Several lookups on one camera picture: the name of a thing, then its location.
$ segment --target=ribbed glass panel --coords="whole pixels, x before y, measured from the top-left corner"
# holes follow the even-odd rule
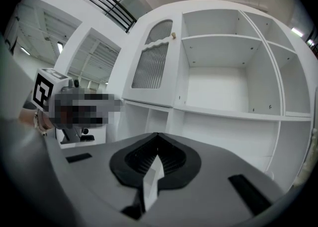
[[[132,88],[157,89],[160,87],[168,45],[166,43],[142,51]]]
[[[161,40],[168,37],[171,34],[172,24],[173,22],[171,19],[159,22],[150,31],[145,44],[150,44],[151,42],[155,42],[157,40]]]

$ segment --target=black slot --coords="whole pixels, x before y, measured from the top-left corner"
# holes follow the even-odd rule
[[[89,153],[81,153],[81,154],[77,154],[77,155],[68,156],[66,158],[66,160],[69,163],[72,163],[72,162],[76,162],[76,161],[82,161],[82,160],[85,160],[85,159],[88,159],[88,158],[91,158],[91,157],[92,156]]]
[[[229,181],[255,216],[271,206],[271,203],[243,175],[229,177]]]

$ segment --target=ceiling light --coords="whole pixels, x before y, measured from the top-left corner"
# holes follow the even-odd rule
[[[311,47],[312,45],[314,45],[314,41],[313,41],[313,40],[308,40],[307,43],[309,44],[310,47]]]
[[[63,43],[58,42],[59,52],[61,53],[63,50]]]
[[[26,51],[26,49],[24,49],[23,47],[21,47],[21,50],[23,50],[26,54],[28,54],[29,56],[31,56],[31,54],[28,53],[28,52]]]
[[[304,35],[302,32],[298,31],[295,27],[292,28],[292,31],[293,31],[295,34],[299,35],[300,37],[302,37],[302,36]]]

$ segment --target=white plastic piece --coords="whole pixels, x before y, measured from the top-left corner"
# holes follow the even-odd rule
[[[145,210],[155,203],[158,197],[158,180],[164,177],[163,165],[157,155],[144,177],[144,203]]]

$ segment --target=shelf compartment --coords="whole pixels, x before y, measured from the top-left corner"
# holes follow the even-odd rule
[[[225,148],[261,171],[272,157],[279,122],[229,119],[185,112],[171,134]]]
[[[118,140],[145,133],[149,108],[125,102],[120,113]]]
[[[246,12],[246,15],[254,22],[267,41],[294,50],[286,34],[273,19],[250,12]]]
[[[188,36],[233,34],[258,37],[254,27],[238,10],[212,9],[183,14]]]
[[[190,67],[245,67],[261,41],[237,35],[202,35],[182,39]]]
[[[278,74],[260,40],[209,35],[184,38],[183,45],[189,60],[185,105],[281,115]]]
[[[310,139],[310,122],[281,122],[277,147],[267,173],[287,192],[304,162]]]
[[[269,43],[285,93],[286,116],[309,116],[310,101],[304,70],[295,51]]]
[[[168,112],[149,109],[145,133],[164,133],[168,120]]]
[[[226,117],[234,119],[246,119],[246,120],[260,120],[260,121],[310,121],[311,118],[307,116],[277,116],[277,115],[266,115],[266,114],[254,114],[254,113],[244,113],[238,111],[227,111],[227,110],[216,110],[207,109],[193,106],[175,106],[176,110],[183,112],[196,113],[208,116]]]

